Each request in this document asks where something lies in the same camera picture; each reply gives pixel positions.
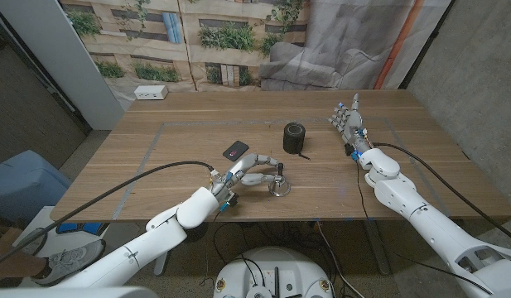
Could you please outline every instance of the blue chair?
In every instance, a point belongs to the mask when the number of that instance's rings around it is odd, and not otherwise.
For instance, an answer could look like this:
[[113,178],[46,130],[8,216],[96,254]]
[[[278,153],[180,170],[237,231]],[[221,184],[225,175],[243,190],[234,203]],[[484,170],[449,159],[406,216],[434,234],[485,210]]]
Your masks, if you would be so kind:
[[0,164],[0,217],[28,223],[44,206],[54,206],[70,181],[33,151],[25,151]]

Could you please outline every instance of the black smartphone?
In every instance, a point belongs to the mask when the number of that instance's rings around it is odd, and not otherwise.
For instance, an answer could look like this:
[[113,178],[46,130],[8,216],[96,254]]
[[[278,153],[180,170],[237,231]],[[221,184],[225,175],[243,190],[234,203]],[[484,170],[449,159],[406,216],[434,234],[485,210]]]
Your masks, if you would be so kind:
[[230,161],[237,161],[240,156],[242,156],[247,150],[249,146],[244,144],[241,141],[236,141],[231,147],[229,147],[222,155],[229,159]]

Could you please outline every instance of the robotic arm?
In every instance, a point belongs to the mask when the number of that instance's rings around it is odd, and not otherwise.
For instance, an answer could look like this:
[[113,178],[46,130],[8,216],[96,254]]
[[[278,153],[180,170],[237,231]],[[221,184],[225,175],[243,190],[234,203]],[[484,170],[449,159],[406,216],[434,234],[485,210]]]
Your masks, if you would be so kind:
[[[347,156],[369,170],[365,180],[374,188],[378,201],[409,221],[451,272],[493,294],[510,291],[511,249],[473,238],[422,198],[413,182],[400,172],[399,164],[369,142],[358,106],[356,94],[351,111],[340,103],[329,122],[342,135]],[[457,281],[469,297],[489,296],[468,281]]]
[[[278,169],[277,175],[246,174],[256,165],[269,165]],[[82,272],[61,282],[56,287],[85,288],[121,286],[136,272],[167,253],[187,237],[184,229],[202,224],[218,207],[224,211],[236,205],[239,197],[231,188],[242,181],[245,185],[270,182],[270,192],[276,185],[284,187],[286,195],[290,185],[282,175],[282,163],[269,156],[248,154],[237,161],[224,175],[211,172],[211,183],[200,187],[188,200],[156,215],[147,223],[147,231],[131,242],[111,252]]]

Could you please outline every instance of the black cylindrical object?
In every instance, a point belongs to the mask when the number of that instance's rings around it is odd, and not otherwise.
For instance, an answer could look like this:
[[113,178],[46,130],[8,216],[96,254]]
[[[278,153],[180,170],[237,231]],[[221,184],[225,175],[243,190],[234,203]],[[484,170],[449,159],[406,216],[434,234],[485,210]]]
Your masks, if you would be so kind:
[[282,149],[286,153],[299,154],[303,150],[303,141],[305,141],[305,127],[300,123],[288,123],[285,126]]

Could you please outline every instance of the table surface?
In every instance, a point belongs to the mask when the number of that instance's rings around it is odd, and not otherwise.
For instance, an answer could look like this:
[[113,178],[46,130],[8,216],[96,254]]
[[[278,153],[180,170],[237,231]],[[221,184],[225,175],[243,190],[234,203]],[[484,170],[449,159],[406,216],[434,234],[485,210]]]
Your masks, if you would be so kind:
[[[340,134],[326,119],[339,102],[350,105],[357,91],[215,92],[168,94],[165,100],[136,101],[80,172],[51,213],[58,219],[133,176],[175,161],[204,161],[220,173],[232,164],[222,153],[235,141],[247,153],[272,156],[285,165],[292,183],[285,197],[268,193],[268,184],[234,191],[239,203],[217,221],[365,219],[357,186],[357,166],[345,156]],[[406,90],[362,90],[360,108],[372,142],[407,148],[489,216],[511,216],[511,206],[489,180]],[[291,121],[306,128],[303,154],[282,149],[283,128]],[[417,191],[455,219],[479,215],[453,195],[423,166],[395,149],[382,150],[401,165]],[[250,172],[272,170],[265,166]],[[359,171],[370,218],[401,219],[381,205]],[[189,198],[209,183],[203,166],[178,166],[146,176],[134,185],[77,214],[72,221],[147,220]]]

